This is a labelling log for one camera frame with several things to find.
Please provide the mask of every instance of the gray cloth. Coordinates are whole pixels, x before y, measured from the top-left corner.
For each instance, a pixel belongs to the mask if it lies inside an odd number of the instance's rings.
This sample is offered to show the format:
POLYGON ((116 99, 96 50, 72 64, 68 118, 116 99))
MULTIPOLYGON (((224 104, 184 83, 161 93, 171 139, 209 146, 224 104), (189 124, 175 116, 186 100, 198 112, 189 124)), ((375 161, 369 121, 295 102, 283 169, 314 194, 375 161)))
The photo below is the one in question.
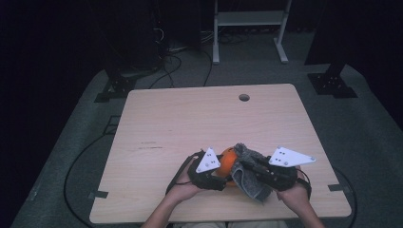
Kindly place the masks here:
POLYGON ((252 171, 244 169, 239 159, 258 165, 252 158, 259 159, 265 157, 257 151, 246 148, 242 143, 236 144, 234 150, 238 155, 231 169, 231 176, 234 182, 248 197, 263 202, 270 195, 272 189, 268 185, 258 181, 252 171))

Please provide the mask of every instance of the white shelf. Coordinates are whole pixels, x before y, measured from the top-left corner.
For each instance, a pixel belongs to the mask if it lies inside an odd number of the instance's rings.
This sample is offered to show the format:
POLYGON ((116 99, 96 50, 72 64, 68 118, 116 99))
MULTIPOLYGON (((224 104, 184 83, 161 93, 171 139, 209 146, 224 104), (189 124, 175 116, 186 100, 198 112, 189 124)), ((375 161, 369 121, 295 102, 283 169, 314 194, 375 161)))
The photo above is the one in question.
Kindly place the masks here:
POLYGON ((218 26, 281 25, 283 10, 219 12, 218 26))

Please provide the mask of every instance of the table top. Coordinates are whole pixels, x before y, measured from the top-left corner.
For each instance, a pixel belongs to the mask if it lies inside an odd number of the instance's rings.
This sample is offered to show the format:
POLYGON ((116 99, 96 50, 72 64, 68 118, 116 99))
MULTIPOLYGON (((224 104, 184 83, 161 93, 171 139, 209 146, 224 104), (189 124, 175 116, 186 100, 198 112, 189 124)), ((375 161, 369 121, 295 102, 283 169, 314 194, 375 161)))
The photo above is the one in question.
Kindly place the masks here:
MULTIPOLYGON (((294 86, 236 85, 131 91, 98 189, 107 197, 95 199, 90 220, 144 222, 187 156, 210 146, 220 154, 236 143, 264 156, 284 146, 315 157, 302 170, 311 180, 317 214, 351 214, 344 193, 329 190, 338 180, 294 86)), ((170 221, 296 217, 276 194, 260 203, 226 187, 184 201, 170 221)))

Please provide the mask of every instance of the gray carpet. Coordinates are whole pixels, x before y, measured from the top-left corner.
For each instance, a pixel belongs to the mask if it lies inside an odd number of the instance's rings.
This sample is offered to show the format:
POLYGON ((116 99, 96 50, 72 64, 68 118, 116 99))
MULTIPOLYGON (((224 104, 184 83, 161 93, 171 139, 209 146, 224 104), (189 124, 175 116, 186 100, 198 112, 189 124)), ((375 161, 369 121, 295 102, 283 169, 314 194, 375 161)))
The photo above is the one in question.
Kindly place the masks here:
MULTIPOLYGON (((400 227, 403 224, 403 133, 369 89, 364 77, 349 66, 341 76, 358 98, 335 99, 317 95, 307 74, 321 73, 327 66, 305 66, 313 33, 285 33, 283 45, 290 60, 283 65, 273 44, 274 34, 250 35, 243 43, 221 45, 221 63, 212 66, 206 86, 293 84, 329 157, 331 164, 351 182, 356 193, 357 214, 354 227, 400 227)), ((203 50, 211 56, 212 46, 203 50)), ((203 86, 210 71, 210 59, 204 52, 187 50, 176 54, 181 67, 162 78, 153 88, 203 86)), ((166 70, 178 66, 176 58, 166 58, 166 70)), ((135 89, 149 88, 165 72, 138 80, 135 89)), ((93 195, 100 182, 113 135, 125 105, 125 99, 94 103, 107 82, 101 71, 94 76, 77 104, 31 194, 12 227, 86 227, 93 195), (72 211, 64 200, 66 197, 72 211)), ((340 182, 347 181, 336 172, 340 182)), ((352 189, 345 188, 354 207, 352 189)), ((324 218, 328 227, 348 227, 348 218, 324 218)), ((295 220, 288 226, 302 227, 295 220)), ((136 227, 135 224, 95 225, 96 227, 136 227)))

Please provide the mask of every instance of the hole in table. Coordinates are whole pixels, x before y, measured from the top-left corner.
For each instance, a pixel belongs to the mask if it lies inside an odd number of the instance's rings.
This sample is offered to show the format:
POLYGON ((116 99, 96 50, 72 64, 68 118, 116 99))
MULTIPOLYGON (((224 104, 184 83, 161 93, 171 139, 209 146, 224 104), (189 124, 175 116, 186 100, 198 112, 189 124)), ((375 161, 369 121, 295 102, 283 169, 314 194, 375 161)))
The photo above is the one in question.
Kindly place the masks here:
POLYGON ((240 94, 239 98, 240 98, 240 100, 243 101, 243 102, 247 102, 247 101, 249 101, 249 99, 251 99, 251 98, 249 97, 249 95, 247 95, 247 94, 240 94))

